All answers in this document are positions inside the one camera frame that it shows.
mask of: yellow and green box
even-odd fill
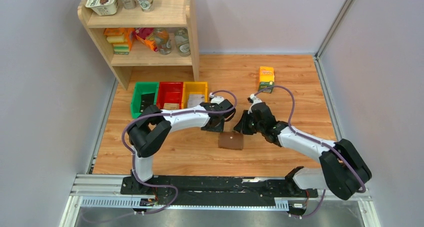
[[[274,85],[274,68],[261,66],[259,68],[259,88],[258,91]],[[272,93],[274,88],[264,90],[264,93]]]

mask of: wooden shelf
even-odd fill
[[[134,40],[134,45],[128,55],[114,54],[112,66],[191,66],[192,57],[180,56],[175,46],[174,35],[170,34],[172,51],[167,55],[150,50],[147,46]]]
[[[186,0],[153,0],[154,10],[143,12],[139,6],[135,9],[119,7],[114,15],[99,16],[91,14],[89,28],[131,28],[131,27],[185,27]]]

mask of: white wall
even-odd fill
[[[113,75],[80,0],[0,0],[0,226],[58,226]]]
[[[356,0],[322,57],[382,226],[423,226],[424,1]]]
[[[196,0],[202,53],[315,53],[345,0]]]

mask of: black object in green bin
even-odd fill
[[[155,94],[156,93],[146,93],[141,95],[140,113],[143,113],[147,107],[155,104]]]

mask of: wooden floor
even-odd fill
[[[233,120],[225,124],[231,131],[250,103],[247,97],[258,88],[259,66],[275,69],[275,83],[293,91],[296,109],[292,123],[298,129],[324,139],[335,134],[320,81],[309,55],[201,55],[200,81],[208,82],[209,92],[232,91],[238,98]],[[132,118],[130,102],[135,82],[193,81],[190,66],[137,67],[132,71],[128,90],[118,86],[94,166],[94,174],[129,174],[130,152],[121,143],[121,132]],[[282,89],[259,95],[277,120],[287,121],[292,102]],[[218,148],[218,133],[198,128],[171,133],[154,156],[155,175],[283,177],[297,166],[319,164],[291,149],[270,144],[260,135],[245,135],[243,150]]]

